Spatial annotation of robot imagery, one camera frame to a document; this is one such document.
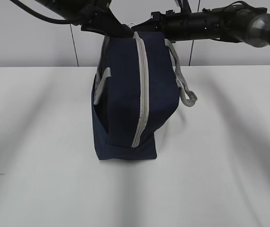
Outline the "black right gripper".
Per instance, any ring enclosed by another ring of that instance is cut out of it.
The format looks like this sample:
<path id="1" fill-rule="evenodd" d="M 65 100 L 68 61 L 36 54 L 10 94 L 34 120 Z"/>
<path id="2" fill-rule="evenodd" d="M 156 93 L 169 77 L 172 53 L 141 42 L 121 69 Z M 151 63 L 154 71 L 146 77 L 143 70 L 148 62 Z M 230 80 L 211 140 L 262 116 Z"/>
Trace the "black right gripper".
<path id="1" fill-rule="evenodd" d="M 223 34 L 221 17 L 210 10 L 197 13 L 175 13 L 154 15 L 141 24 L 132 26 L 136 32 L 161 32 L 171 41 L 217 39 Z"/>

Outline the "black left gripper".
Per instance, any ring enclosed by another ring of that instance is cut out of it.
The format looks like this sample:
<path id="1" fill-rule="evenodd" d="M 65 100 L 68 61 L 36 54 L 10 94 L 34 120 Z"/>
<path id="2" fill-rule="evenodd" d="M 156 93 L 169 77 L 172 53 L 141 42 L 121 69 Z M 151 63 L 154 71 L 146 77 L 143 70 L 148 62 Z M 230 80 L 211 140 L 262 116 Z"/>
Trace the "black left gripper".
<path id="1" fill-rule="evenodd" d="M 134 31 L 121 24 L 109 9 L 111 0 L 62 0 L 61 12 L 65 19 L 61 24 L 81 25 L 81 31 L 132 38 Z"/>

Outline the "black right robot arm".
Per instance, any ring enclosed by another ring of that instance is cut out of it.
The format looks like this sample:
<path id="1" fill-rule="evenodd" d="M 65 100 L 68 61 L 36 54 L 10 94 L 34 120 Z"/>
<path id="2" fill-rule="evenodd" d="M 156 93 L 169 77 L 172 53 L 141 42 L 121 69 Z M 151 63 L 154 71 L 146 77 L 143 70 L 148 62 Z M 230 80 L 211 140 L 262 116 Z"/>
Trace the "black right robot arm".
<path id="1" fill-rule="evenodd" d="M 256 48 L 270 46 L 270 14 L 267 8 L 253 7 L 239 0 L 216 9 L 193 13 L 188 1 L 178 13 L 152 12 L 151 18 L 133 26 L 134 31 L 162 32 L 172 42 L 215 40 L 246 43 Z"/>

